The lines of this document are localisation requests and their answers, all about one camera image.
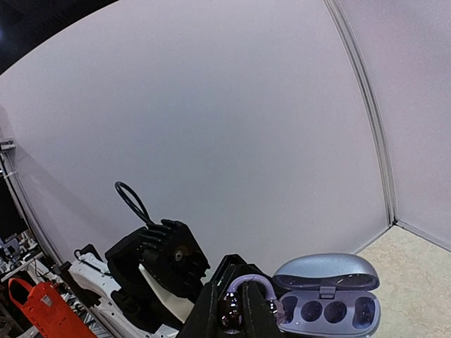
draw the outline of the open earbud case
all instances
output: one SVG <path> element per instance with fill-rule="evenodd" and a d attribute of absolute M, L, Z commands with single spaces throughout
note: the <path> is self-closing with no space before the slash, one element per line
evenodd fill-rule
<path fill-rule="evenodd" d="M 296 258 L 274 274 L 289 289 L 280 301 L 285 332 L 333 337 L 370 337 L 381 319 L 381 306 L 370 290 L 379 286 L 366 260 L 346 253 Z"/>

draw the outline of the white backdrop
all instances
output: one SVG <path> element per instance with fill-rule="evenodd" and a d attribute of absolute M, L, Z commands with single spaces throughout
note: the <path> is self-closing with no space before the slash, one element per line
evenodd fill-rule
<path fill-rule="evenodd" d="M 320 1 L 129 0 L 0 76 L 0 123 L 64 258 L 153 219 L 186 222 L 215 266 L 352 252 L 386 227 L 350 62 Z"/>
<path fill-rule="evenodd" d="M 381 108 L 399 219 L 451 249 L 451 2 L 342 4 Z"/>

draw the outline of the red basket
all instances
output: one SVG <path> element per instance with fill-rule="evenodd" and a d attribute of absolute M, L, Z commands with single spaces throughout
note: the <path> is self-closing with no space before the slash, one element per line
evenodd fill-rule
<path fill-rule="evenodd" d="M 11 278 L 8 285 L 11 301 L 45 338 L 96 338 L 50 282 L 32 287 L 25 280 Z"/>

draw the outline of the beige floor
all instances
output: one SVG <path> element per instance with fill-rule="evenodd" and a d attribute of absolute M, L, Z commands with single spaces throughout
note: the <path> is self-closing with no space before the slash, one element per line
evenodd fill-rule
<path fill-rule="evenodd" d="M 378 338 L 451 338 L 451 253 L 399 227 L 361 252 L 378 271 Z"/>

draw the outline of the earbud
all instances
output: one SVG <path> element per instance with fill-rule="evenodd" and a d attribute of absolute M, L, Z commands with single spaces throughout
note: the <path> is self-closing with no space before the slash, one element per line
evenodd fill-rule
<path fill-rule="evenodd" d="M 276 298 L 276 293 L 274 292 L 273 285 L 263 276 L 261 275 L 243 275 L 239 276 L 233 282 L 230 283 L 230 286 L 227 289 L 227 295 L 225 296 L 225 299 L 228 299 L 226 301 L 227 304 L 229 304 L 229 311 L 233 313 L 233 315 L 228 314 L 228 318 L 234 318 L 234 321 L 236 322 L 234 325 L 237 325 L 237 316 L 235 314 L 235 309 L 239 309 L 239 313 L 241 313 L 241 306 L 240 306 L 240 300 L 236 297 L 237 289 L 238 287 L 244 283 L 244 282 L 257 282 L 259 284 L 262 284 L 266 289 L 266 297 L 265 301 L 266 304 L 268 304 L 269 310 L 274 315 L 274 319 L 277 322 L 277 324 L 281 324 L 285 321 L 285 310 L 283 308 L 283 304 L 279 302 Z"/>
<path fill-rule="evenodd" d="M 227 333 L 237 333 L 242 329 L 241 299 L 234 292 L 228 292 L 218 302 L 219 327 Z"/>

